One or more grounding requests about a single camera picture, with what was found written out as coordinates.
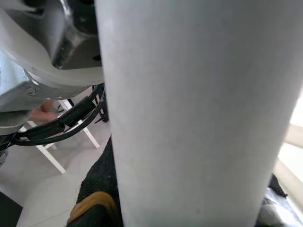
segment black fabric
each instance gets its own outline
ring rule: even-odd
[[[277,177],[274,174],[272,174],[272,176],[271,176],[268,187],[271,188],[279,196],[282,196],[284,198],[287,197],[287,194],[281,188],[281,186],[279,184],[279,181],[278,181]]]
[[[81,184],[77,203],[94,192],[106,192],[112,196],[120,211],[119,193],[117,187],[114,154],[111,139],[108,140],[102,156],[91,167]],[[112,226],[105,208],[96,205],[67,227],[110,227]]]

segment white pole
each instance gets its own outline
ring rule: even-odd
[[[303,77],[303,1],[98,0],[125,227],[252,227]]]

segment white floor tile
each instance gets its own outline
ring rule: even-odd
[[[65,227],[67,220],[70,217],[70,213],[71,210],[68,210],[62,214],[54,216],[31,227]]]
[[[63,175],[36,147],[11,147],[11,160],[0,168],[0,191],[23,206],[18,227],[65,225],[81,182],[110,137],[108,123],[91,124],[89,130],[98,149],[82,132],[56,143],[57,150],[49,149],[66,169]]]

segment tiled floor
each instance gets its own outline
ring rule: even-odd
[[[80,184],[110,136],[109,124],[91,124],[89,130],[98,149],[83,132],[56,143],[57,150],[49,149],[66,169],[63,175],[36,147],[10,148],[0,168],[0,191],[23,206],[18,227],[65,226]]]

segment white curved plastic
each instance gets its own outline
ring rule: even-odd
[[[103,82],[102,67],[59,70],[49,59],[45,48],[20,26],[3,9],[0,9],[0,49],[24,69],[35,74],[44,84],[89,86]]]

